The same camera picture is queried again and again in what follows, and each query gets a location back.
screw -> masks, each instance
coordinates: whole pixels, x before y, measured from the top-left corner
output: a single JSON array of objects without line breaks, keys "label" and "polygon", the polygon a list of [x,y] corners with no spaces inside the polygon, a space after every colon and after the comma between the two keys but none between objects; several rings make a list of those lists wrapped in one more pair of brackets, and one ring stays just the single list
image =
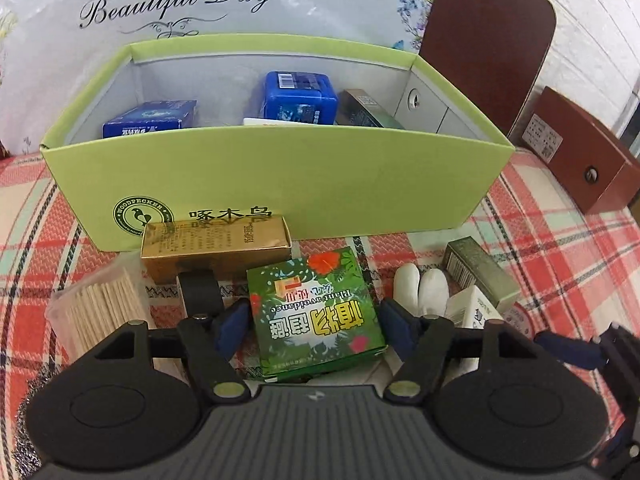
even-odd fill
[{"label": "screw", "polygon": [[596,170],[593,166],[589,166],[584,172],[584,179],[589,184],[595,184],[598,181],[598,170]]},{"label": "screw", "polygon": [[420,92],[418,92],[417,89],[414,88],[409,92],[407,106],[409,107],[409,110],[415,110],[420,106]]},{"label": "screw", "polygon": [[420,385],[413,381],[396,381],[388,386],[396,397],[415,397],[420,393]]},{"label": "screw", "polygon": [[244,385],[240,383],[218,383],[213,387],[213,393],[222,399],[235,399],[244,394]]}]

white tissue box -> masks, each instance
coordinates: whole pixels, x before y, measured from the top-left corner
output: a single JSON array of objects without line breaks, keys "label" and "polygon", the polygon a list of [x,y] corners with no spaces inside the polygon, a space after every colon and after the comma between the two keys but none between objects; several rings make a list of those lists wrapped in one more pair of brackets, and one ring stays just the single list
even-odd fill
[{"label": "white tissue box", "polygon": [[502,319],[495,307],[475,285],[447,300],[444,316],[462,328],[484,328],[487,319]]},{"label": "white tissue box", "polygon": [[[475,285],[451,296],[447,301],[445,317],[461,328],[484,328],[487,319],[502,319],[495,307]],[[445,383],[460,375],[478,370],[480,359],[460,359],[449,364]]]}]

green storage box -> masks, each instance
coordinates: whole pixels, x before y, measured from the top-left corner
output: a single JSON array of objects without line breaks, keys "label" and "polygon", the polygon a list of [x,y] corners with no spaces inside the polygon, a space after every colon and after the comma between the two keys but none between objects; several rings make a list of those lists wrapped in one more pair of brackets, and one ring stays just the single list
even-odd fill
[{"label": "green storage box", "polygon": [[[239,126],[271,70],[365,89],[406,130]],[[107,120],[152,100],[198,101],[202,127],[102,139]],[[104,251],[140,246],[147,222],[287,219],[293,239],[456,227],[513,146],[419,56],[281,34],[212,34],[123,47],[40,147],[73,212]]]}]

woodpecker logo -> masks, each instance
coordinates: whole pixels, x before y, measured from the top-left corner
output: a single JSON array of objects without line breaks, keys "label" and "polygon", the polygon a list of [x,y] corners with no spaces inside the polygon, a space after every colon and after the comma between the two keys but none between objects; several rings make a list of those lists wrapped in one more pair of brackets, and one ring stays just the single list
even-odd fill
[{"label": "woodpecker logo", "polygon": [[148,196],[130,196],[113,208],[113,219],[127,233],[142,236],[149,222],[173,222],[174,214],[158,200]]}]

metal pin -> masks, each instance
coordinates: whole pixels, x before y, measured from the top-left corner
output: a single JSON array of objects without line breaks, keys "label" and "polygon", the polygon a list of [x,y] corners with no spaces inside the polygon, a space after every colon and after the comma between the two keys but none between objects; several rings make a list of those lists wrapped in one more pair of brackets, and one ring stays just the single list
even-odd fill
[{"label": "metal pin", "polygon": [[415,397],[420,393],[420,384],[413,381],[396,381],[388,386],[396,397]]},{"label": "metal pin", "polygon": [[213,393],[222,399],[235,399],[244,394],[244,386],[240,383],[218,383],[213,387]]}]

